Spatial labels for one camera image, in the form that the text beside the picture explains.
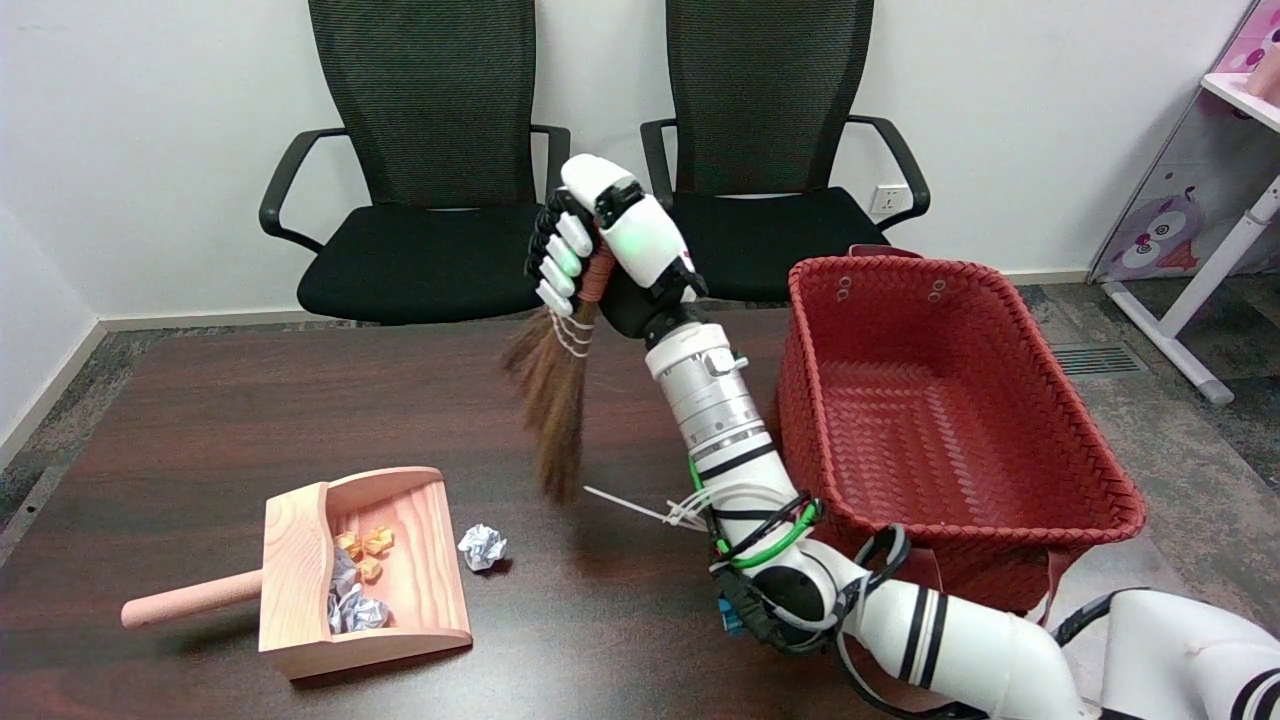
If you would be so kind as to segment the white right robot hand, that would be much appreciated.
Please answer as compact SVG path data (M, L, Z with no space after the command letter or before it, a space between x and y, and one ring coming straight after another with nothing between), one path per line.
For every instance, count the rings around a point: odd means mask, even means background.
M662 318L708 295L684 236L660 202L621 165L577 154L561 168L562 183L539 211L526 273L559 316L586 306L588 273L614 268L598 290L598 307L622 336L641 340Z

